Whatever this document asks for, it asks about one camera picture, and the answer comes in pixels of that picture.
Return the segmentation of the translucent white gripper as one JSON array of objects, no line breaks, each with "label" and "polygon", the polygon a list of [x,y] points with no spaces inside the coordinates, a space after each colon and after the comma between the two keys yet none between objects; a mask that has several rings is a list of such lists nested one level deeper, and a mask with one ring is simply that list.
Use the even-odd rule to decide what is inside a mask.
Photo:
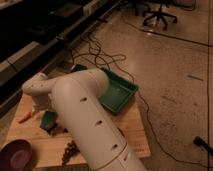
[{"label": "translucent white gripper", "polygon": [[33,107],[36,111],[44,111],[52,109],[51,96],[49,94],[38,95],[32,97]]}]

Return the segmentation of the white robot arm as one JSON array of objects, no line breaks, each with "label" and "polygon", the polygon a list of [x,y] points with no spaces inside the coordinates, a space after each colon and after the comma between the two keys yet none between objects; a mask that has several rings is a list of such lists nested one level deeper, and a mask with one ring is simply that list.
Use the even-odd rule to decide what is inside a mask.
[{"label": "white robot arm", "polygon": [[38,73],[22,90],[39,110],[53,105],[92,171],[147,171],[99,102],[108,85],[94,68],[53,79]]}]

